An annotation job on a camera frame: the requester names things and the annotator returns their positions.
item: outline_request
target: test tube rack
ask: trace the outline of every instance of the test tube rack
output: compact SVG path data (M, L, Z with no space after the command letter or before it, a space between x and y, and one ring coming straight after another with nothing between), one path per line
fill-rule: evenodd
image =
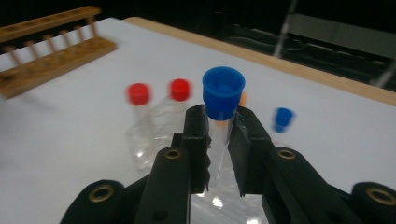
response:
M21 62L13 46L4 47L15 66L0 71L0 94L7 99L12 98L115 50L117 48L115 43L98 36L94 15L99 13L101 10L97 7L80 7L0 27L0 43L79 20L85 20L92 33L92 38L84 39L81 27L74 27L78 43L71 45L69 33L61 31L60 35L66 48L59 50L53 43L52 35L44 35L43 40L47 42L50 54L42 57L34 41L24 42L34 58L27 63Z

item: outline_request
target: red cap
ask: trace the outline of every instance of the red cap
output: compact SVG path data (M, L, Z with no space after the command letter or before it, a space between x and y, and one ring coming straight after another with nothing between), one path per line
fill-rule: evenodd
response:
M128 87L129 102L133 105L145 105L149 102L149 86L144 83L135 83Z
M190 83L186 79L178 78L171 82L171 97L176 101L185 101L190 97Z

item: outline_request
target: test tube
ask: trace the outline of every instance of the test tube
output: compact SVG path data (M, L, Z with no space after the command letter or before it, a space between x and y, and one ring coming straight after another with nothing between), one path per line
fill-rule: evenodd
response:
M209 186L219 182L224 153L230 140L233 118L239 105L245 79L241 73L230 67L214 67L203 77L205 112L209 125L210 159Z

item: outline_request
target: small blue cap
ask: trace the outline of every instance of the small blue cap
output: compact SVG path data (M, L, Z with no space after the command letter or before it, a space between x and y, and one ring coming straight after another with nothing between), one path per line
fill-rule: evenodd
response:
M239 105L245 79L231 67L214 67L205 72L204 102L206 114L214 120L227 120Z
M275 131L277 133L285 132L286 128L290 125L290 121L293 116L294 114L291 110L283 107L277 108L274 124Z

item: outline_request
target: table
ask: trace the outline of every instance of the table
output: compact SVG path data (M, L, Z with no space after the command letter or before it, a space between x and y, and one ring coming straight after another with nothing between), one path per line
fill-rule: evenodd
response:
M184 77L197 105L203 73L219 65L244 74L247 107L277 144L300 151L330 184L350 191L374 181L396 189L395 93L140 18L97 25L119 49L0 102L2 223L57 223L92 182L135 182L142 174L124 138L133 123L125 88L150 84L155 105L168 81ZM0 62L9 64L3 56ZM280 106L297 114L284 134L271 129Z

